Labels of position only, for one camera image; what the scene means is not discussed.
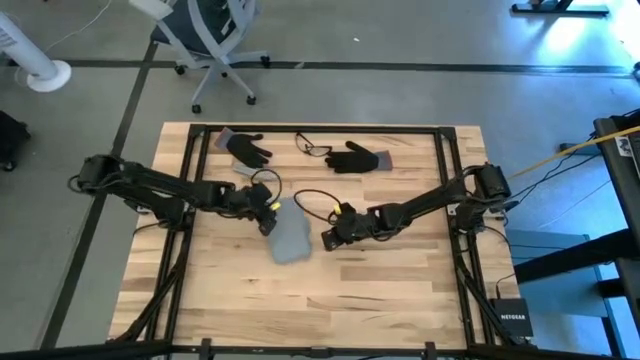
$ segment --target metal rack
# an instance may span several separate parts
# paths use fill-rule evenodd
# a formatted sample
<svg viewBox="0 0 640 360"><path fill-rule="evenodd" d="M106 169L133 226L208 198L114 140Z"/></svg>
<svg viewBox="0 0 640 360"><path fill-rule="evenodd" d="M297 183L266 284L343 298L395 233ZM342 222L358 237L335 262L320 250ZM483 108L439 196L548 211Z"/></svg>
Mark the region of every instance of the metal rack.
<svg viewBox="0 0 640 360"><path fill-rule="evenodd" d="M444 184L448 180L447 163L445 159L444 140L449 143L456 176L462 173L460 152L456 131L453 127L370 127L370 126L291 126L291 125L246 125L228 126L235 132L304 132L304 133L369 133L369 134L424 134L434 137L436 158L440 180ZM201 138L200 149L195 169L195 180L203 177L207 150L211 133L221 131L222 125L193 124L188 133L187 144L180 169L180 178L187 179L192 155L198 138ZM416 349L385 349L385 348L331 348L331 347L248 347L248 346L214 346L212 339L202 339L199 345L173 345L173 338L179 315L180 298L185 278L186 261L191 247L195 210L184 212L185 223L179 254L171 267L172 249L176 242L177 232L168 231L158 269L158 277L154 297L149 301L141 315L134 321L129 331L108 341L105 344L47 348L40 350L22 351L0 354L0 360L40 360L40 359L73 359L73 360L101 360L101 359L131 359L189 353L198 354L201 360L212 360L218 354L259 354L259 355L302 355L310 358L330 358L332 356L394 356L420 357L424 360L435 360L437 357L454 358L482 358L482 359L606 359L609 357L573 354L556 351L542 351L533 346L522 344L510 336L508 330L502 326L493 308L486 299L482 269L476 247L475 235L466 235L469 246L469 260L471 272L466 267L460 249L459 236L451 231L452 217L448 216L449 238L452 246L452 260L456 272L456 283L460 300L461 321L464 327L466 349L438 350L433 342L425 339L424 347ZM160 304L169 292L172 292L168 310L167 325L164 335L157 339L157 325L160 316ZM474 335L473 320L469 306L468 292L472 294L480 308L480 316L484 335L484 343L478 343ZM143 340L138 340L142 330L146 328ZM502 345L495 345L494 333L498 335Z"/></svg>

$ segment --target white fan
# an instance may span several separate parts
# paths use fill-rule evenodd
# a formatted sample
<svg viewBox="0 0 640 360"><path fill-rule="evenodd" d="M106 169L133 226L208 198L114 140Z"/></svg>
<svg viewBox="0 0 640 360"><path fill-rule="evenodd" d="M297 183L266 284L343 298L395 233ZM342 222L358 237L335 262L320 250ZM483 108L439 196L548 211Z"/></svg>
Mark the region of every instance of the white fan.
<svg viewBox="0 0 640 360"><path fill-rule="evenodd" d="M0 51L4 51L29 73L27 85L37 92L51 92L71 78L71 66L51 60L6 16L0 12Z"/></svg>

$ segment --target netgear logo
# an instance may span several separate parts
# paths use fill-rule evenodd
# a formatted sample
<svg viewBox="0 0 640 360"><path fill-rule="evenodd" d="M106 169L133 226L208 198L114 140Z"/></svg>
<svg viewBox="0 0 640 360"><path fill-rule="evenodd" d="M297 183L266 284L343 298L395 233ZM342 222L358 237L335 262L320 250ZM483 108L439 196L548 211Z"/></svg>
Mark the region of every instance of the netgear logo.
<svg viewBox="0 0 640 360"><path fill-rule="evenodd" d="M503 314L503 315L500 315L500 319L502 319L502 320L526 320L527 318L524 315Z"/></svg>

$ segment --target black glove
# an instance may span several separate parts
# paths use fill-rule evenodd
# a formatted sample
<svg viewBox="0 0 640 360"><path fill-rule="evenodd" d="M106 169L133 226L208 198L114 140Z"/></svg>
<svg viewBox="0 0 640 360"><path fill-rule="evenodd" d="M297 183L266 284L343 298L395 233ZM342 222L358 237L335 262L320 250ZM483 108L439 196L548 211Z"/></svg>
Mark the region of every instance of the black glove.
<svg viewBox="0 0 640 360"><path fill-rule="evenodd" d="M392 169L388 151L374 154L353 141L347 141L345 145L353 151L331 151L324 159L337 174L361 174L373 170Z"/></svg>
<svg viewBox="0 0 640 360"><path fill-rule="evenodd" d="M214 145L220 149L227 149L231 155L243 164L250 168L257 169L262 168L264 164L268 164L269 160L267 158L273 155L270 151L253 145L253 140L261 140L262 138L262 134L236 134L224 128L220 132Z"/></svg>

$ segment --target yellow cable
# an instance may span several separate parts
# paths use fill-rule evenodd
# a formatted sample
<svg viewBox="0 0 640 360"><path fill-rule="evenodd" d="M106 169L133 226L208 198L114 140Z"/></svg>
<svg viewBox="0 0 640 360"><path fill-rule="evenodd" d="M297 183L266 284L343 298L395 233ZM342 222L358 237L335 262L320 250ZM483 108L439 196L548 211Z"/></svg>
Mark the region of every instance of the yellow cable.
<svg viewBox="0 0 640 360"><path fill-rule="evenodd" d="M628 135L628 134L631 134L631 133L636 132L636 131L640 131L640 126L634 126L634 127L629 128L627 130L618 131L618 132L613 133L613 134L605 135L603 137L599 137L599 138L596 138L596 139L593 139L593 140L585 141L582 144L578 144L578 145L572 146L572 147L570 147L570 148L568 148L566 150L560 151L559 153L553 155L552 157L550 157L548 159L542 160L539 163L537 163L537 164L535 164L535 165L533 165L531 167L528 167L528 168L526 168L526 169L524 169L524 170L522 170L520 172L517 172L517 173L509 176L509 180L511 180L513 178L516 178L516 177L518 177L518 176L520 176L522 174L526 174L526 173L528 173L530 171L533 171L533 170L539 168L540 166L542 166L544 164L547 164L547 163L549 163L549 162L551 162L551 161L553 161L553 160L555 160L557 158L563 157L563 156L565 156L565 155L567 155L569 153L572 153L572 152L574 152L574 151L576 151L578 149L582 149L583 147L587 147L589 145L594 145L594 144L601 143L603 141L611 140L611 139L613 139L614 137L617 137L617 136Z"/></svg>

